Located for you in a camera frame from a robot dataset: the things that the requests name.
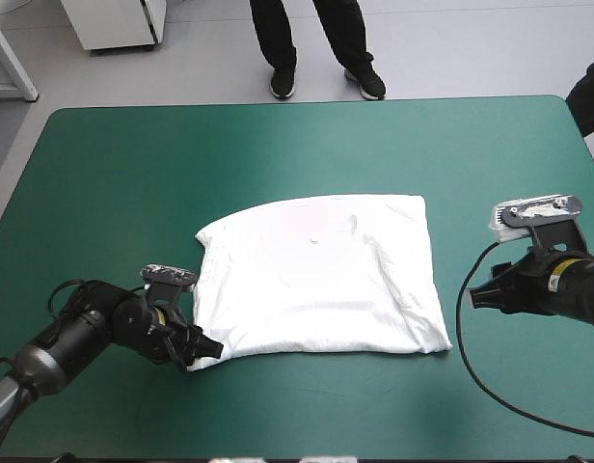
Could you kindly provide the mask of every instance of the white t-shirt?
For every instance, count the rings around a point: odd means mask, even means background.
[[[253,207],[196,235],[195,322],[220,360],[272,352],[449,349],[419,196],[346,195]]]

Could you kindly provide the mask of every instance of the green tabletop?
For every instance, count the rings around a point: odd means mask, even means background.
[[[0,223],[0,356],[49,322],[45,300],[63,280],[133,287],[149,262],[198,270],[203,248],[193,236],[209,222],[343,193],[425,198],[451,334],[456,291],[494,240],[493,205],[558,192],[582,199],[594,253],[594,163],[564,101],[551,96],[62,110]],[[527,245],[502,246],[485,266],[517,259]],[[485,309],[467,310],[465,324],[476,369],[501,394],[594,429],[592,327]],[[455,347],[264,355],[183,375],[111,346],[63,393],[31,407],[3,454],[66,450],[559,458],[594,457],[594,441],[502,409],[472,383]]]

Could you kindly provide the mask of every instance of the black sneaker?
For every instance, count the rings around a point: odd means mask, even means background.
[[[381,79],[374,69],[368,68],[365,70],[355,71],[353,74],[350,70],[346,69],[344,75],[347,79],[353,80],[359,84],[359,88],[362,91],[362,96],[365,99],[384,99],[387,89],[385,88],[385,82]]]
[[[271,93],[277,99],[288,99],[295,93],[295,68],[276,68],[271,77]]]

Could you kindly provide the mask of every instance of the leg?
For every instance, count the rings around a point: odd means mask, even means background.
[[[297,52],[282,0],[250,0],[263,56],[273,68],[295,68]]]
[[[594,132],[594,63],[567,96],[567,104],[582,137]]]
[[[337,60],[351,71],[371,68],[365,25],[357,0],[314,0],[320,22]]]

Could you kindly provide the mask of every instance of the yellow label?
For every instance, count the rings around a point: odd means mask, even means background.
[[[569,268],[569,266],[572,263],[576,263],[576,262],[580,262],[581,259],[566,259],[563,262],[561,262],[559,265],[556,266],[556,268],[554,269],[554,272],[552,272],[553,275],[556,275],[557,277],[560,277],[563,272],[565,270],[567,270],[567,268]]]
[[[166,317],[164,316],[162,311],[158,311],[157,309],[155,311],[158,312],[158,318],[160,318],[160,324],[166,325]]]
[[[548,291],[549,292],[558,292],[558,281],[560,280],[560,276],[563,274],[565,270],[569,268],[569,266],[573,263],[579,262],[582,259],[566,259],[557,265],[553,272],[550,274],[550,279],[548,280]]]

